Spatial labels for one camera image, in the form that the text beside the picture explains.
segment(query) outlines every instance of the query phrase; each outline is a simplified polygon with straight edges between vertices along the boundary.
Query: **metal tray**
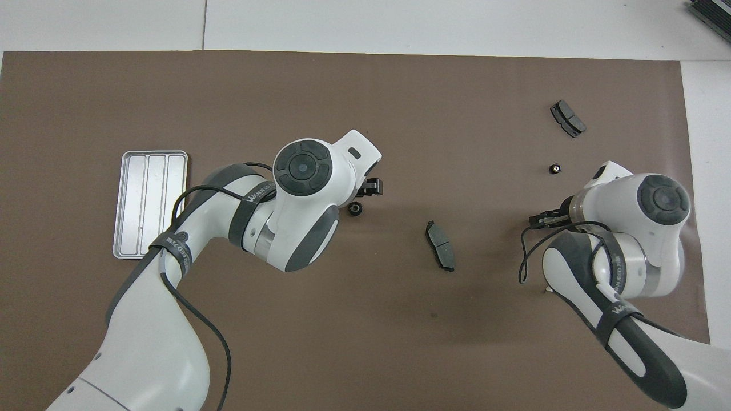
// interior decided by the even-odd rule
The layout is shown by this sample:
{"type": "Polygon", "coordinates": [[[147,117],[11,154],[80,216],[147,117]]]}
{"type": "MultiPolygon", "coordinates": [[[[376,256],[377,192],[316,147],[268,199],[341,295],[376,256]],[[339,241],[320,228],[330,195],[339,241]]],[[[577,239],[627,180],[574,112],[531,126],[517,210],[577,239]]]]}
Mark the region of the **metal tray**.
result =
{"type": "Polygon", "coordinates": [[[124,153],[114,224],[115,257],[130,260],[145,255],[148,245],[170,225],[173,205],[185,190],[187,178],[185,151],[124,153]]]}

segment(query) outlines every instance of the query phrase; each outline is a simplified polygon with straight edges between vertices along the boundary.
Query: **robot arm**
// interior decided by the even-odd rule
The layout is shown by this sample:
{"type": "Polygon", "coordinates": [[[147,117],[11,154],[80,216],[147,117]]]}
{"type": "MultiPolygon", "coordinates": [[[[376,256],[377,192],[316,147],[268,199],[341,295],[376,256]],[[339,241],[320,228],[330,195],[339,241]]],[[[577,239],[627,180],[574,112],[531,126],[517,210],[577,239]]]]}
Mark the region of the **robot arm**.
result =
{"type": "Polygon", "coordinates": [[[48,409],[199,410],[208,394],[208,360],[161,273],[177,287],[215,237],[282,271],[306,267],[332,238],[338,207],[380,159],[352,130],[333,145],[289,144],[275,159],[275,182],[244,164],[208,176],[204,184],[241,199],[214,189],[197,193],[113,299],[99,352],[48,409]]]}
{"type": "MultiPolygon", "coordinates": [[[[609,162],[564,202],[569,218],[562,221],[597,221],[612,232],[581,225],[584,233],[559,235],[543,255],[543,271],[553,291],[650,398],[671,409],[731,409],[731,351],[678,336],[625,300],[675,288],[682,270],[678,236],[689,210],[677,182],[658,174],[634,176],[609,162]]],[[[552,222],[560,217],[556,212],[548,212],[552,222]]]]}

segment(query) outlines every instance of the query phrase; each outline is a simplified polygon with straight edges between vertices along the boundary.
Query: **black cable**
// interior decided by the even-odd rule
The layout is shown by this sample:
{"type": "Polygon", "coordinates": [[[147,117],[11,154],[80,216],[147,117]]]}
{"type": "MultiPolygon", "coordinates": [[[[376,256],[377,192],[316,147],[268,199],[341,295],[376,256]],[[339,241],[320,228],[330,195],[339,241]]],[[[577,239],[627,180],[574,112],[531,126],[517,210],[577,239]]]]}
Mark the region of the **black cable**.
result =
{"type": "Polygon", "coordinates": [[[536,249],[538,247],[540,247],[541,245],[543,245],[543,243],[548,241],[553,236],[561,233],[562,231],[577,227],[579,225],[596,225],[597,227],[601,227],[601,228],[605,229],[606,231],[611,231],[610,228],[607,227],[607,225],[604,225],[601,222],[596,222],[596,221],[574,222],[569,225],[564,225],[563,227],[553,231],[551,234],[545,236],[541,241],[538,241],[538,243],[536,243],[536,245],[534,245],[533,248],[530,249],[530,251],[526,252],[526,240],[525,240],[526,233],[529,230],[537,230],[539,228],[543,228],[543,227],[545,227],[545,225],[544,224],[532,225],[532,226],[527,227],[525,230],[523,230],[523,232],[520,234],[520,242],[523,245],[523,261],[520,263],[520,268],[518,269],[518,282],[521,284],[525,284],[526,281],[528,280],[528,259],[530,258],[531,254],[533,254],[533,252],[536,251],[536,249]]]}
{"type": "Polygon", "coordinates": [[[202,184],[202,185],[199,185],[199,186],[193,186],[193,187],[185,190],[183,192],[183,194],[181,194],[180,196],[178,196],[178,199],[175,200],[175,205],[173,205],[173,217],[172,217],[172,219],[170,219],[170,224],[172,224],[173,227],[175,227],[175,228],[178,227],[178,225],[176,224],[177,223],[177,219],[178,219],[178,208],[180,207],[181,203],[183,202],[183,199],[185,197],[189,196],[191,193],[196,192],[196,191],[200,191],[200,190],[214,190],[214,191],[217,191],[217,192],[222,192],[222,193],[224,193],[226,195],[230,195],[231,197],[234,197],[236,200],[242,200],[243,199],[243,196],[242,195],[239,195],[239,194],[237,194],[237,193],[235,193],[235,192],[233,192],[231,190],[225,189],[225,188],[221,188],[221,187],[217,187],[217,186],[210,186],[210,185],[207,185],[207,184],[202,184]]]}
{"type": "Polygon", "coordinates": [[[224,346],[224,351],[226,351],[226,382],[224,384],[224,392],[221,394],[221,400],[219,401],[219,407],[216,408],[218,411],[221,411],[224,407],[224,402],[226,401],[226,394],[228,392],[228,385],[231,381],[231,351],[229,351],[228,344],[226,343],[226,339],[224,338],[223,334],[221,334],[221,331],[219,331],[218,328],[216,328],[213,323],[205,317],[205,315],[201,314],[200,311],[198,311],[193,304],[189,303],[176,289],[173,287],[172,284],[170,284],[170,280],[167,279],[167,274],[160,273],[160,278],[162,278],[162,282],[165,284],[165,288],[167,288],[168,291],[170,291],[170,294],[173,294],[173,297],[175,297],[178,302],[183,304],[185,308],[190,310],[190,312],[193,313],[196,317],[198,317],[198,320],[201,320],[204,324],[206,324],[211,331],[213,331],[214,334],[219,338],[221,341],[221,344],[224,346]]]}
{"type": "Polygon", "coordinates": [[[255,166],[255,167],[263,167],[263,168],[266,168],[267,170],[271,171],[272,173],[274,172],[274,170],[272,169],[272,166],[267,165],[267,164],[264,164],[262,162],[245,162],[244,164],[245,165],[252,165],[252,166],[255,166]]]}

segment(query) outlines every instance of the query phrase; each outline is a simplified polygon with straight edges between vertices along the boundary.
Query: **round center button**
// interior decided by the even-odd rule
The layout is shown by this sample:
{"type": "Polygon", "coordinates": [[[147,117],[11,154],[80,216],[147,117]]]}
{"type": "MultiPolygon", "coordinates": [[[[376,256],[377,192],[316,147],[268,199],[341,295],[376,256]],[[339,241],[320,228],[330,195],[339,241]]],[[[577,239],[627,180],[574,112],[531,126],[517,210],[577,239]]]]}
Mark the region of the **round center button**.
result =
{"type": "Polygon", "coordinates": [[[653,199],[655,200],[655,204],[657,204],[661,210],[665,211],[674,211],[681,204],[681,197],[674,189],[669,187],[661,187],[657,189],[653,195],[653,199]]]}
{"type": "Polygon", "coordinates": [[[306,180],[315,174],[315,159],[307,154],[298,154],[289,161],[289,174],[297,180],[306,180]]]}

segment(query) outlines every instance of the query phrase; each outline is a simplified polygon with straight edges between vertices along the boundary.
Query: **white floor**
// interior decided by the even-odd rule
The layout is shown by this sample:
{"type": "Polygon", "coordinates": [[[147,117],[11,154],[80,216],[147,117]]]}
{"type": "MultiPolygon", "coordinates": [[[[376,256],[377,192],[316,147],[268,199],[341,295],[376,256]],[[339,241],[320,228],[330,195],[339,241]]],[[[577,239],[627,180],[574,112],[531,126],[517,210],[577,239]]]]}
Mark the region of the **white floor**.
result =
{"type": "Polygon", "coordinates": [[[0,0],[3,50],[681,60],[711,342],[731,349],[731,43],[684,0],[0,0]]]}

